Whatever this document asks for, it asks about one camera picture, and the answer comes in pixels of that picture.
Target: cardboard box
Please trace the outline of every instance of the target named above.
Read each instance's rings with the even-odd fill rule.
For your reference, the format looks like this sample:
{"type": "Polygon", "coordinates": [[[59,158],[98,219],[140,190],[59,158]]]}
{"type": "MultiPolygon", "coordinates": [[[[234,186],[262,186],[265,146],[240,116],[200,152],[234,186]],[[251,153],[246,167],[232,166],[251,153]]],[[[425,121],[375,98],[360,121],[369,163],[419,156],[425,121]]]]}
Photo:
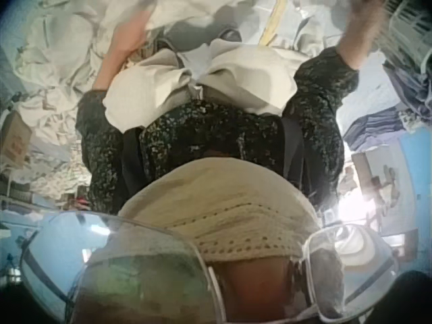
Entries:
{"type": "Polygon", "coordinates": [[[31,128],[17,111],[12,111],[1,128],[0,162],[21,169],[31,136],[31,128]]]}

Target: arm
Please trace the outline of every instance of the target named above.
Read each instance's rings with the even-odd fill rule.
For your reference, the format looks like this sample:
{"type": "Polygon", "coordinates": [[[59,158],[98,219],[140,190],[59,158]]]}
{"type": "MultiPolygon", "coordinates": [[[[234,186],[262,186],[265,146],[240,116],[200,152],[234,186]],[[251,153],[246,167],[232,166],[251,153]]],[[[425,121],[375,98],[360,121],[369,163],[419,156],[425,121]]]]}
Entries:
{"type": "Polygon", "coordinates": [[[381,0],[362,0],[361,6],[354,6],[339,45],[303,63],[294,76],[298,90],[288,101],[283,118],[294,116],[298,120],[305,146],[310,148],[306,163],[308,159],[320,160],[320,167],[312,167],[317,171],[311,176],[316,183],[310,192],[321,191],[318,203],[329,192],[335,192],[338,185],[344,164],[344,143],[336,111],[342,106],[342,99],[358,85],[357,69],[367,58],[381,25],[381,4],[381,0]]]}
{"type": "Polygon", "coordinates": [[[105,117],[106,91],[92,90],[78,103],[76,129],[82,136],[82,161],[92,174],[90,209],[116,215],[128,199],[122,177],[123,135],[105,117]]]}
{"type": "Polygon", "coordinates": [[[150,16],[149,11],[140,11],[115,29],[108,53],[94,81],[93,90],[108,90],[126,59],[143,46],[146,40],[145,27],[150,16]]]}
{"type": "Polygon", "coordinates": [[[78,103],[76,129],[82,136],[82,160],[92,174],[88,193],[92,211],[115,215],[129,198],[122,175],[123,134],[105,117],[103,99],[124,61],[144,44],[149,17],[141,11],[116,28],[92,90],[78,103]]]}

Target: white plastic crate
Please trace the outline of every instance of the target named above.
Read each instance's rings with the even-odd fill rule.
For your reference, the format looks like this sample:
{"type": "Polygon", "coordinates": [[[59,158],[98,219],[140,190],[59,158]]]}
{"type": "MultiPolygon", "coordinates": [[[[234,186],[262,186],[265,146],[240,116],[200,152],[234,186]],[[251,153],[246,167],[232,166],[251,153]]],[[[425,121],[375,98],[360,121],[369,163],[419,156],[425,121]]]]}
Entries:
{"type": "Polygon", "coordinates": [[[385,9],[391,18],[379,46],[393,63],[426,73],[432,55],[432,15],[420,0],[387,0],[385,9]]]}

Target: blue wall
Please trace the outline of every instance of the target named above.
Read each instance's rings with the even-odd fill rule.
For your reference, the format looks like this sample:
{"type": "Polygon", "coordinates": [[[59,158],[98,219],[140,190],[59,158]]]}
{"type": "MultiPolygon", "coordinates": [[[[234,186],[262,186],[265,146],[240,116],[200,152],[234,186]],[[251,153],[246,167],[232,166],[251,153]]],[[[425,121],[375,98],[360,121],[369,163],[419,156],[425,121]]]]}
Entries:
{"type": "Polygon", "coordinates": [[[401,137],[400,144],[412,178],[416,201],[416,227],[418,227],[417,260],[402,265],[402,270],[431,270],[431,136],[426,128],[401,137]]]}

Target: goggles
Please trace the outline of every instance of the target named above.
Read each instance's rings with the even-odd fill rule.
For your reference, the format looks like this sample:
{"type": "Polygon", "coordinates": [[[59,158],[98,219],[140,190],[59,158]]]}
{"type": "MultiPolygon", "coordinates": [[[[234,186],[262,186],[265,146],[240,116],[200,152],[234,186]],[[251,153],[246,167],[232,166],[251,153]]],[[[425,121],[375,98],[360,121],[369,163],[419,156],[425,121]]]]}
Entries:
{"type": "MultiPolygon", "coordinates": [[[[303,251],[297,284],[306,302],[294,314],[284,305],[286,316],[266,323],[349,321],[373,308],[398,272],[391,248],[360,225],[324,228],[303,251]]],[[[220,281],[193,243],[120,217],[54,217],[23,248],[20,271],[63,323],[231,323],[220,281]]]]}

